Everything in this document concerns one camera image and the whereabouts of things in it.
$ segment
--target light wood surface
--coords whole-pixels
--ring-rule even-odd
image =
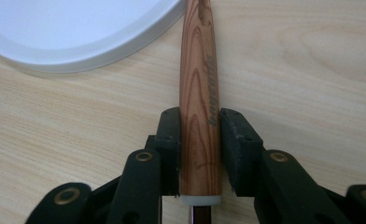
[[[243,113],[266,148],[294,155],[345,194],[366,183],[366,0],[213,0],[220,106]],[[183,20],[136,54],[89,72],[30,71],[0,57],[0,223],[23,223],[51,189],[93,189],[178,105]],[[215,223],[258,223],[223,173]],[[164,223],[187,223],[166,198]]]
[[[179,110],[180,194],[220,195],[218,65],[209,0],[187,2],[181,47]]]

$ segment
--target white lid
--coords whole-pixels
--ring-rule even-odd
[[[0,0],[0,55],[45,72],[90,70],[149,44],[182,0]]]

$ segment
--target wooden table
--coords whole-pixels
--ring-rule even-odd
[[[345,194],[366,183],[366,0],[212,3],[220,105],[318,184]],[[178,105],[182,25],[88,72],[45,74],[0,57],[0,223],[23,223],[63,183],[96,189],[121,174]],[[253,200],[223,179],[215,223],[258,223]],[[164,223],[187,220],[179,199],[164,199]]]

